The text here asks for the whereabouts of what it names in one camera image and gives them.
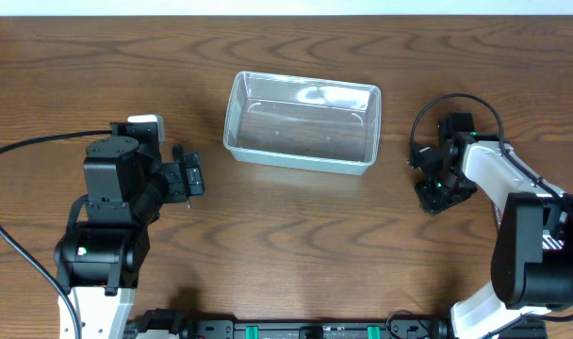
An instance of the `black cable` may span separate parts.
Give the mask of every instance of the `black cable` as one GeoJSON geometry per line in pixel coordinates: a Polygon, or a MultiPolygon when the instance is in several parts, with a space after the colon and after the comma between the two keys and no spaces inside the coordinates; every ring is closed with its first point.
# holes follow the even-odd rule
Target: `black cable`
{"type": "MultiPolygon", "coordinates": [[[[50,137],[36,137],[25,141],[16,142],[7,146],[0,148],[0,154],[17,149],[19,147],[32,145],[35,143],[45,142],[45,141],[52,141],[52,140],[60,140],[66,139],[71,137],[84,137],[84,136],[95,136],[95,135],[102,135],[102,134],[110,134],[111,131],[87,131],[87,132],[78,132],[78,133],[69,133],[64,135],[57,135],[57,136],[50,136],[50,137]]],[[[79,321],[79,316],[77,315],[77,311],[73,307],[73,304],[69,300],[69,297],[60,286],[60,283],[48,272],[45,267],[38,262],[25,248],[23,248],[0,224],[0,236],[6,240],[16,251],[21,254],[26,261],[31,264],[37,271],[45,278],[54,289],[57,291],[58,295],[64,301],[67,309],[69,310],[69,314],[71,315],[71,320],[73,321],[74,331],[75,331],[75,339],[81,339],[81,322],[79,321]]]]}
{"type": "Polygon", "coordinates": [[[424,338],[429,338],[429,336],[431,335],[431,331],[429,331],[429,329],[425,326],[425,324],[422,323],[422,321],[420,321],[420,319],[417,318],[417,315],[415,315],[414,313],[408,311],[408,310],[398,310],[394,313],[392,313],[389,318],[387,319],[387,330],[389,331],[389,334],[391,334],[392,336],[394,336],[396,339],[402,339],[401,337],[398,336],[398,334],[393,332],[393,329],[391,328],[391,318],[394,317],[397,314],[400,313],[406,313],[412,316],[413,319],[415,319],[417,321],[417,323],[420,325],[421,328],[423,328],[426,332],[427,335],[424,337],[420,337],[418,339],[424,339],[424,338]]]}
{"type": "MultiPolygon", "coordinates": [[[[533,184],[535,186],[538,186],[538,187],[544,189],[552,197],[552,199],[555,200],[555,202],[559,203],[562,206],[562,210],[567,212],[568,217],[571,218],[571,222],[573,223],[573,208],[570,206],[570,204],[566,201],[565,198],[562,198],[559,195],[559,193],[555,192],[554,189],[552,189],[550,186],[545,184],[542,176],[533,175],[533,173],[531,171],[529,171],[523,165],[521,165],[518,161],[516,161],[516,159],[511,155],[511,149],[507,149],[504,147],[504,140],[505,140],[504,139],[504,126],[502,125],[502,120],[500,119],[498,111],[492,105],[490,105],[488,102],[486,102],[483,99],[480,99],[474,95],[465,94],[465,93],[446,94],[446,95],[443,95],[443,96],[431,101],[420,111],[420,113],[417,116],[417,119],[415,120],[415,123],[412,126],[412,131],[410,133],[410,160],[409,160],[409,165],[412,166],[413,168],[417,167],[414,137],[415,137],[415,132],[417,131],[418,122],[420,121],[422,116],[432,106],[439,103],[440,101],[445,100],[445,99],[449,99],[449,98],[458,98],[458,97],[468,98],[468,99],[474,100],[474,101],[484,105],[485,107],[487,107],[487,109],[490,110],[490,112],[492,112],[492,114],[494,115],[494,118],[496,118],[496,122],[498,123],[498,139],[499,139],[499,147],[500,147],[500,151],[502,152],[502,155],[504,155],[504,157],[506,157],[506,159],[511,164],[513,164],[513,166],[515,166],[525,176],[527,176],[530,180],[532,180],[533,184]]],[[[526,321],[527,319],[551,321],[551,322],[568,322],[568,321],[573,321],[573,314],[572,315],[565,315],[565,316],[533,315],[533,314],[520,315],[517,320],[515,320],[514,322],[511,323],[511,324],[513,324],[512,326],[510,326],[511,324],[508,324],[507,326],[504,326],[502,329],[499,329],[496,332],[488,333],[487,336],[485,336],[485,338],[490,338],[494,335],[501,334],[504,331],[511,329],[513,326],[516,326],[519,322],[526,321]]]]}

